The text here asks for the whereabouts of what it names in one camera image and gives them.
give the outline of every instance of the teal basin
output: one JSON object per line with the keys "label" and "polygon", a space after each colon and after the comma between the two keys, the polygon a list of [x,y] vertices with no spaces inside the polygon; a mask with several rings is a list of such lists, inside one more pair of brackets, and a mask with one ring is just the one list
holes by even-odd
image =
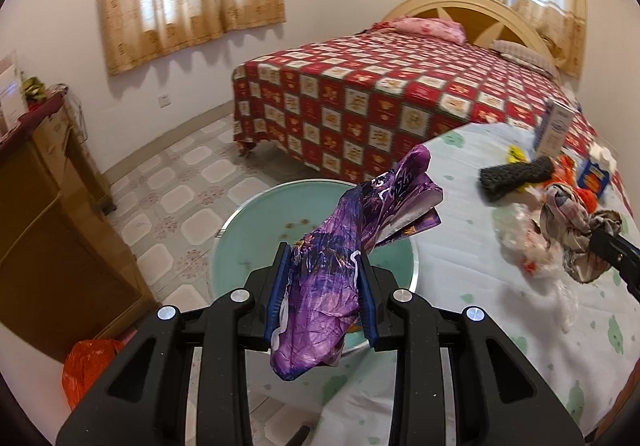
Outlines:
{"label": "teal basin", "polygon": [[[226,221],[209,255],[212,299],[242,287],[252,270],[270,266],[280,242],[294,244],[318,227],[352,187],[309,179],[275,186],[245,202]],[[412,238],[375,249],[369,261],[393,272],[400,287],[415,290],[418,254]],[[362,332],[347,334],[343,356],[367,346]]]}

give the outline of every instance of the yellow item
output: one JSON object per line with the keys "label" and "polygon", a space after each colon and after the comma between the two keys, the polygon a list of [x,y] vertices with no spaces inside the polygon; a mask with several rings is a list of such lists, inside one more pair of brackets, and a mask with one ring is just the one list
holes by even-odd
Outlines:
{"label": "yellow item", "polygon": [[[529,162],[529,161],[527,160],[527,157],[524,155],[524,152],[519,147],[512,144],[509,147],[509,153],[507,154],[507,163],[512,164],[514,162]],[[522,193],[524,190],[526,190],[527,186],[529,186],[529,184],[523,184],[516,191],[519,193]]]}
{"label": "yellow item", "polygon": [[509,147],[509,153],[507,155],[507,163],[510,164],[512,162],[529,162],[524,152],[514,145]]}

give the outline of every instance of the bed leg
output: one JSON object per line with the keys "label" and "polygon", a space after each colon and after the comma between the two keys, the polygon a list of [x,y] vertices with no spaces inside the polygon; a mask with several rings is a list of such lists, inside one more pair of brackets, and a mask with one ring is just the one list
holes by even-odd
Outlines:
{"label": "bed leg", "polygon": [[248,153],[255,148],[254,142],[236,141],[236,145],[240,151],[240,157],[248,155]]}

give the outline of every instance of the red checkered bedspread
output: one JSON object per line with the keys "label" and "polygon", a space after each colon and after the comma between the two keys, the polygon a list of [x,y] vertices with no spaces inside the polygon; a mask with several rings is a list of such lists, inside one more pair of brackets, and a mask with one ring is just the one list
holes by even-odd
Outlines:
{"label": "red checkered bedspread", "polygon": [[[236,68],[233,86],[236,141],[274,140],[348,182],[468,122],[533,129],[546,96],[568,101],[550,80],[487,49],[389,30],[256,58]],[[594,136],[578,114],[566,145],[585,155]]]}

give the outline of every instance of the purple wrapper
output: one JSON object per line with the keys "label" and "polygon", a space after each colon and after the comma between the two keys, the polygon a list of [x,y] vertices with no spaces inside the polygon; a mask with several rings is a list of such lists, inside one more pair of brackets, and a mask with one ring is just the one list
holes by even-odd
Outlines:
{"label": "purple wrapper", "polygon": [[340,359],[358,318],[356,256],[440,223],[442,189],[426,174],[431,155],[415,146],[393,170],[348,190],[318,229],[292,248],[271,366],[286,381]]}

